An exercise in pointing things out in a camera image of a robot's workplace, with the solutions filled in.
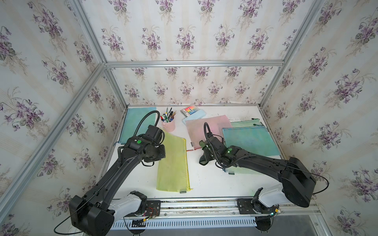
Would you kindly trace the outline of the green and grey cleaning cloth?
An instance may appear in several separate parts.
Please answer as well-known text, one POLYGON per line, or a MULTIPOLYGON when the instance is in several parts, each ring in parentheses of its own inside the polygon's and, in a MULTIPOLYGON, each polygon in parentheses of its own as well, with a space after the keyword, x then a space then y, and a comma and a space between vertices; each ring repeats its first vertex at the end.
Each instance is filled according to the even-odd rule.
POLYGON ((201 158, 199 160, 199 164, 202 165, 202 166, 205 166, 210 161, 213 160, 212 151, 211 151, 211 148, 204 141, 200 141, 199 145, 203 150, 203 155, 201 156, 201 158))

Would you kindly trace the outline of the pink mesh document bag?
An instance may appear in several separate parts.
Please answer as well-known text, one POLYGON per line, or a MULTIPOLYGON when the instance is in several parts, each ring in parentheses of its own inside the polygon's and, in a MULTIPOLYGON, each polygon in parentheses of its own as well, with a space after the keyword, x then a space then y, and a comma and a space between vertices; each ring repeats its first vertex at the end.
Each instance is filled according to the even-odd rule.
POLYGON ((223 137, 223 128, 232 128, 231 122, 226 115, 187 121, 186 127, 194 149, 200 148, 200 141, 206 140, 204 132, 205 123, 207 123, 210 128, 210 131, 207 129, 207 133, 211 132, 217 135, 218 139, 219 136, 223 137))

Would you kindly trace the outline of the yellow mesh document bag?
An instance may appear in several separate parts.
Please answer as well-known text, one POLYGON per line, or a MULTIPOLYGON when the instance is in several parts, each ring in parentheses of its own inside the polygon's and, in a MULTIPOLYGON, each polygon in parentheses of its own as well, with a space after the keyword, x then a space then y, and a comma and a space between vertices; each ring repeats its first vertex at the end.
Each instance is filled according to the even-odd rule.
POLYGON ((190 191, 186 139, 165 133, 165 158, 158 162, 156 189, 166 192, 190 191))

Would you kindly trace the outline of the blue mesh document bag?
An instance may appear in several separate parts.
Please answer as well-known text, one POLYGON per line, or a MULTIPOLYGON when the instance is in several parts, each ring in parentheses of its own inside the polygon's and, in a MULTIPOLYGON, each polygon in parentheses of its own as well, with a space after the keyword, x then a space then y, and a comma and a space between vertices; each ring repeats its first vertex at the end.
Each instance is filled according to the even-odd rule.
MULTIPOLYGON (((124 145, 127 140, 134 135, 134 132, 146 114, 156 110, 156 107, 142 107, 142 108, 129 108, 126 113, 123 128, 118 143, 124 145)), ((141 124, 137 135, 143 134, 147 131, 149 125, 154 125, 157 119, 156 114, 147 117, 141 124)))

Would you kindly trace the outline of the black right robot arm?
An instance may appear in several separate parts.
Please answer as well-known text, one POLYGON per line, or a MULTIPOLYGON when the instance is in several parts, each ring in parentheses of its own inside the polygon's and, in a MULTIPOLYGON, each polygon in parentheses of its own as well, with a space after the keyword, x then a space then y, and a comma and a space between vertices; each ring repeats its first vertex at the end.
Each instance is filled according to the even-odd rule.
POLYGON ((248 205, 254 212, 273 213, 280 204, 287 202, 298 207, 309 207, 317 181, 299 159, 274 159, 238 146, 227 147, 212 133, 207 133, 199 145, 203 150, 199 163, 203 166, 214 160, 221 169, 250 169, 278 181, 274 187, 259 188, 249 200, 248 205))

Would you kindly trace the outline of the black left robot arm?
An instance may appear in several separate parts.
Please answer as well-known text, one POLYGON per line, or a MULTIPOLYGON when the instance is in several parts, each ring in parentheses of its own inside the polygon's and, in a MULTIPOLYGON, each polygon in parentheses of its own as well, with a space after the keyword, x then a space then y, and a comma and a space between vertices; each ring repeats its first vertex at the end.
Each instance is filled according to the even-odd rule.
POLYGON ((105 175, 83 196, 70 200, 72 226, 90 236, 105 236, 116 220, 116 210, 110 207, 115 194, 141 162, 165 158, 164 137, 160 128, 150 125, 146 133, 132 136, 118 147, 118 159, 105 175))

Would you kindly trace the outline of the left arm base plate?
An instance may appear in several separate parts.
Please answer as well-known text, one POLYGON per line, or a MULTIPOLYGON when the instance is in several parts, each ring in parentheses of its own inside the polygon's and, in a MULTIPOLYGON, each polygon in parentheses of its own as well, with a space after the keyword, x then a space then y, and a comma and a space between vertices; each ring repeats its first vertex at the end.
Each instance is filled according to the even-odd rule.
POLYGON ((160 215, 160 209, 160 200, 147 200, 142 202, 137 212, 129 213, 125 217, 157 217, 160 215))

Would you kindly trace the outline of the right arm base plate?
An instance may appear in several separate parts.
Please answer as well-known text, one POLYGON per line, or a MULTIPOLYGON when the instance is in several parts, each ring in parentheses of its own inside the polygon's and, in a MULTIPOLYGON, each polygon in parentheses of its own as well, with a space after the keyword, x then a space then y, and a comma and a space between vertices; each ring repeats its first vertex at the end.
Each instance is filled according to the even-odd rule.
POLYGON ((237 199, 237 207, 240 214, 275 214, 279 209, 279 205, 267 207, 252 198, 237 199))

